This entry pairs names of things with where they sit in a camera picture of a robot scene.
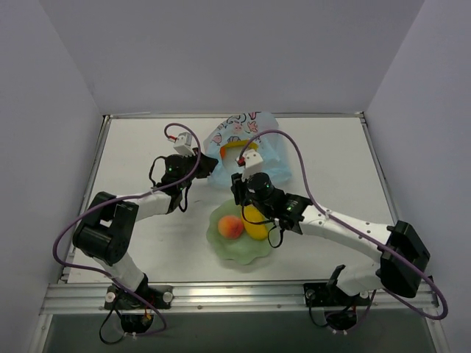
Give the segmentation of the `yellow fake lemon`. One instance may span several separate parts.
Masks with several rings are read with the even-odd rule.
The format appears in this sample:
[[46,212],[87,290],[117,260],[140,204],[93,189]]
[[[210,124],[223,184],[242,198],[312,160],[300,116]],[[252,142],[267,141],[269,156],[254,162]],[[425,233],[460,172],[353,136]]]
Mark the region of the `yellow fake lemon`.
[[268,229],[265,224],[260,224],[266,219],[253,205],[247,205],[244,207],[243,212],[241,213],[241,220],[247,234],[252,239],[267,239]]

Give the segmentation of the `pink fake peach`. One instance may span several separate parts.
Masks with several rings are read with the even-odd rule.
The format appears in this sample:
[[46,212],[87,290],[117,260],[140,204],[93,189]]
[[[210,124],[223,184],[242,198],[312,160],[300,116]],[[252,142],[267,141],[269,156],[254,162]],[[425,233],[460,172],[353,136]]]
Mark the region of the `pink fake peach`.
[[217,227],[219,234],[229,240],[239,238],[244,231],[242,220],[235,215],[226,215],[220,218]]

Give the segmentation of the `light blue plastic bag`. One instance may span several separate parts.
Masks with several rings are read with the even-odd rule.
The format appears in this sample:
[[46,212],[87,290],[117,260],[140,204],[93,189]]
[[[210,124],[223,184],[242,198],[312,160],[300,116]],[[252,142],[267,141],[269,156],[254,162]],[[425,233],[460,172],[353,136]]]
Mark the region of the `light blue plastic bag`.
[[[205,155],[218,160],[208,182],[215,188],[229,188],[231,175],[241,173],[236,162],[242,148],[226,149],[226,155],[221,158],[220,148],[233,140],[250,140],[256,134],[268,129],[278,129],[276,118],[267,112],[242,113],[232,115],[216,128],[205,139],[203,146]],[[290,180],[291,169],[283,137],[278,134],[268,134],[256,138],[253,142],[258,144],[256,150],[263,158],[262,171],[266,172],[276,184],[283,184]]]

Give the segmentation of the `yellow fake banana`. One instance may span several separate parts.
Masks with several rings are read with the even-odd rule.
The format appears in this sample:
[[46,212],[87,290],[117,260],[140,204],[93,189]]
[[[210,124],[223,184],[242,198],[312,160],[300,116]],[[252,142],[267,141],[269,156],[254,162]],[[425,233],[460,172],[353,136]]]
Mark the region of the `yellow fake banana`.
[[258,149],[258,144],[255,142],[248,143],[248,140],[233,140],[221,147],[221,149],[231,149],[231,148],[244,148],[247,146],[247,149]]

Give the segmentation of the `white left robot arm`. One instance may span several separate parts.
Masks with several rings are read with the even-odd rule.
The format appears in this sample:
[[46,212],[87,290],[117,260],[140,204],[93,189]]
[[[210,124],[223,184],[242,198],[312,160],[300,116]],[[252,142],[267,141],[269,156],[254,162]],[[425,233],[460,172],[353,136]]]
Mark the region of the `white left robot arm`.
[[166,215],[176,209],[186,211],[181,201],[188,195],[194,179],[210,176],[219,161],[193,148],[187,155],[159,156],[165,173],[159,182],[135,201],[100,192],[96,194],[89,213],[80,221],[73,235],[74,247],[93,258],[123,287],[122,300],[131,308],[140,308],[150,296],[148,278],[128,253],[134,226],[154,215]]

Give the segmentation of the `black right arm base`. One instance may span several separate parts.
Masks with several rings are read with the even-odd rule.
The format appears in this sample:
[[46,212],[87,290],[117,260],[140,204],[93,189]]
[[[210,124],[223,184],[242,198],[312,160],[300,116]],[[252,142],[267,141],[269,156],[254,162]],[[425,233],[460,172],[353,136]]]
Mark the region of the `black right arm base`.
[[[372,306],[375,291],[366,292],[365,296],[356,294],[348,296],[337,287],[339,275],[346,268],[338,265],[327,282],[309,282],[303,285],[305,306],[308,308],[311,323],[320,329],[329,329],[334,335],[347,335],[361,322]],[[340,310],[325,310],[324,322],[316,322],[313,315],[314,308],[340,307]]]

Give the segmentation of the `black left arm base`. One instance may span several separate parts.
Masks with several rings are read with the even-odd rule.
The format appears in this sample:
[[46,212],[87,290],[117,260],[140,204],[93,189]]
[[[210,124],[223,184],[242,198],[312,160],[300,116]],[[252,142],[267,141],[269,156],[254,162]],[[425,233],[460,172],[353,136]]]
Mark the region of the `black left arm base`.
[[[171,308],[174,299],[173,289],[164,286],[159,289],[144,286],[137,292],[129,292],[116,284],[107,289],[103,308],[107,311],[99,328],[100,341],[108,346],[122,342],[126,337],[136,340],[140,337],[156,335],[168,329],[168,323],[161,310]],[[115,315],[119,323],[119,337],[108,340],[104,328]]]

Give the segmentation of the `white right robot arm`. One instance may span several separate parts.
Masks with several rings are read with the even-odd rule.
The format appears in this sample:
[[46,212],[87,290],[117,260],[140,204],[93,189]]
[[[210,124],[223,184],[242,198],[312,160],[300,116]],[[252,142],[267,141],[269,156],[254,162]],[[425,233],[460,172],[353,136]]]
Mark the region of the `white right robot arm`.
[[326,287],[331,301],[341,304],[376,289],[408,299],[416,296],[431,255],[411,224],[375,224],[319,210],[310,199],[274,187],[263,172],[248,178],[236,173],[231,180],[235,203],[254,206],[281,233],[324,238],[371,259],[364,267],[336,267]]

